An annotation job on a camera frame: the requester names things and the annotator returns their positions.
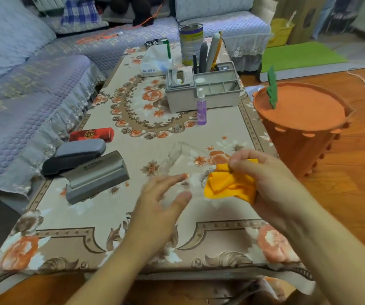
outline plaid pillow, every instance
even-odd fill
[[[61,24],[84,24],[87,22],[99,22],[100,16],[95,7],[95,1],[67,0],[64,7],[64,15]]]

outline spray bottle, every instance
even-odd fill
[[[205,125],[206,124],[206,101],[205,101],[204,89],[198,88],[197,96],[198,96],[198,100],[197,100],[198,125]]]

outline yellow basket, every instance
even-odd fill
[[[274,36],[269,40],[268,47],[284,46],[287,44],[288,38],[290,37],[294,24],[290,24],[287,27],[287,19],[276,18],[271,22],[271,33]]]

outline hand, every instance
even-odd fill
[[[257,159],[259,163],[246,159]],[[256,150],[242,149],[232,155],[229,166],[232,170],[255,179],[261,197],[256,198],[254,210],[284,235],[288,223],[299,222],[305,214],[320,208],[286,165],[273,156]]]
[[[121,244],[129,246],[131,251],[139,251],[145,264],[170,241],[177,219],[192,198],[192,193],[184,191],[178,194],[167,209],[160,205],[166,191],[183,180],[183,174],[154,177],[141,190]]]

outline yellow cloth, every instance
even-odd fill
[[[248,161],[258,163],[257,159],[248,159]],[[216,165],[216,170],[209,174],[204,195],[210,199],[234,196],[253,204],[256,191],[252,177],[239,172],[232,172],[229,164],[221,164]]]

